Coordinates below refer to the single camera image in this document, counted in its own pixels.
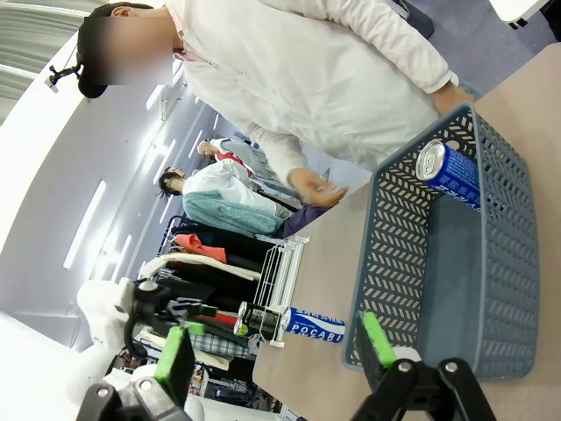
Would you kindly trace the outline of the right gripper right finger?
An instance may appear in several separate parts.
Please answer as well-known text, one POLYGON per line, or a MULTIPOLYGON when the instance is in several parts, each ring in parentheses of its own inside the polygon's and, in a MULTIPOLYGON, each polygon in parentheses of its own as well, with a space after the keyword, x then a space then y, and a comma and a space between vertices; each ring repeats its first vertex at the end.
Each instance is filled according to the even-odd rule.
POLYGON ((399 358, 371 311, 356 317, 356 349, 371 394, 354 420, 401 420, 409 411, 430 420, 495 420, 472 369, 460 358, 430 367, 399 358))

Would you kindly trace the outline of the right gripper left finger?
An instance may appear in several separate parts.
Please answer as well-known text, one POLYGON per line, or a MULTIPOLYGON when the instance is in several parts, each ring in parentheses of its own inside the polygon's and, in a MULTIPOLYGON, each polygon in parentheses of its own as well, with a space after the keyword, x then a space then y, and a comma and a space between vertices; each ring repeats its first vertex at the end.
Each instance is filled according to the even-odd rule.
POLYGON ((189 420, 184 410, 195 367, 186 325, 171 328, 153 375, 123 389, 103 380, 113 357, 124 347, 124 325, 90 329, 93 345, 78 355, 72 400, 82 399, 78 420, 189 420))

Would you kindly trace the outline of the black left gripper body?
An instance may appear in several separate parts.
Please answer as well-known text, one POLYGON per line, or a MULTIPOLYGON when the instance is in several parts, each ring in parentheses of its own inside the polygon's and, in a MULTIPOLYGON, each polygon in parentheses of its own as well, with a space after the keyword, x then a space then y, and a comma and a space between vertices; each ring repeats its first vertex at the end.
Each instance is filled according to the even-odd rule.
POLYGON ((152 280, 134 282, 132 315, 139 321, 173 321, 174 312, 184 311, 184 318, 215 317, 218 308, 195 298, 180 297, 173 289, 152 280))

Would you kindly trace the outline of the person's right hand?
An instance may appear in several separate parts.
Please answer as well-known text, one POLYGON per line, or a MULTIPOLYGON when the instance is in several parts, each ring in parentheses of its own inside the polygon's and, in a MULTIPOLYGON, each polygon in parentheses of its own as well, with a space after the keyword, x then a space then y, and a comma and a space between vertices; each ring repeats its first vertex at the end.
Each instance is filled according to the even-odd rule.
POLYGON ((311 204, 331 208, 347 194, 348 189, 324 180, 306 168, 297 168, 288 174, 288 183, 311 204))

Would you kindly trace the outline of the person's left hand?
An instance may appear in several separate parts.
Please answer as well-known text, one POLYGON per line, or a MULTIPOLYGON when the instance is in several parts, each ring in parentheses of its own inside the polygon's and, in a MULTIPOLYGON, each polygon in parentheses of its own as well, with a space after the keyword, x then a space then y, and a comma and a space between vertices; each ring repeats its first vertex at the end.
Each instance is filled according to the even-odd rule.
POLYGON ((452 82, 430 94, 430 98, 440 115, 445 115, 462 103, 475 103, 475 98, 452 82))

